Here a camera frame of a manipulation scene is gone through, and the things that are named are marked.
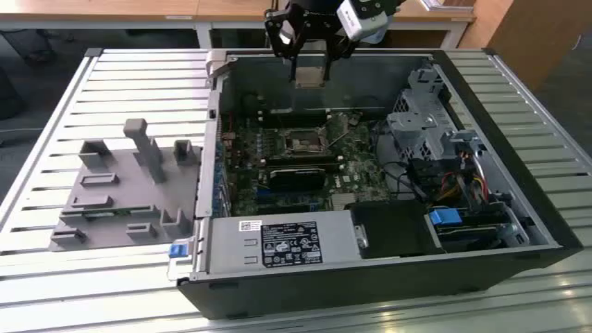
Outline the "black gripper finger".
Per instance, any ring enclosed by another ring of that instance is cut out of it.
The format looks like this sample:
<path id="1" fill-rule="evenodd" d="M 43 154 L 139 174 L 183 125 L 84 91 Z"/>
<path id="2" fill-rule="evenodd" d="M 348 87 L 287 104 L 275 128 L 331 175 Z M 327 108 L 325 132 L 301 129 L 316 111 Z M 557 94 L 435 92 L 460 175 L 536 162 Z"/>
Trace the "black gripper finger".
<path id="1" fill-rule="evenodd" d="M 287 44 L 281 39 L 284 23 L 289 23 L 292 27 L 292 37 Z M 291 62 L 288 81 L 292 82 L 296 79 L 297 55 L 305 42 L 307 22 L 295 13 L 267 12 L 264 14 L 264 28 L 275 56 Z"/>
<path id="2" fill-rule="evenodd" d="M 325 24 L 323 31 L 323 39 L 325 41 L 325 63 L 323 67 L 323 81 L 331 79 L 331 65 L 341 58 L 349 58 L 357 42 L 352 41 L 345 34 L 343 28 L 336 25 Z"/>

